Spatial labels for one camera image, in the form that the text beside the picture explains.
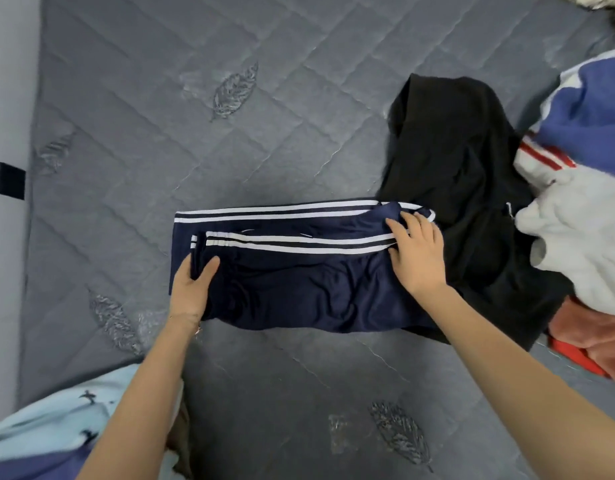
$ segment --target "leaf pattern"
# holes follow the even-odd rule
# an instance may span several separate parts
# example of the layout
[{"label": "leaf pattern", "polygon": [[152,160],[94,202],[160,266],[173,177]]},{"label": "leaf pattern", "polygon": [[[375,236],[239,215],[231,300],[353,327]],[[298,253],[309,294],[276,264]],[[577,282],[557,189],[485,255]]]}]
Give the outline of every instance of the leaf pattern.
[{"label": "leaf pattern", "polygon": [[214,93],[214,115],[226,118],[236,112],[250,97],[256,85],[259,63],[254,63],[243,73],[228,76]]},{"label": "leaf pattern", "polygon": [[99,327],[112,340],[115,347],[134,355],[143,355],[143,347],[138,339],[138,334],[121,304],[107,296],[100,295],[91,290],[90,309]]},{"label": "leaf pattern", "polygon": [[423,431],[401,407],[393,403],[372,403],[369,413],[391,449],[415,465],[429,464],[430,449]]},{"label": "leaf pattern", "polygon": [[73,133],[67,134],[54,141],[50,141],[36,152],[37,161],[40,163],[38,169],[41,175],[50,175],[58,172],[58,169],[63,165],[63,160],[69,154],[73,135]]}]

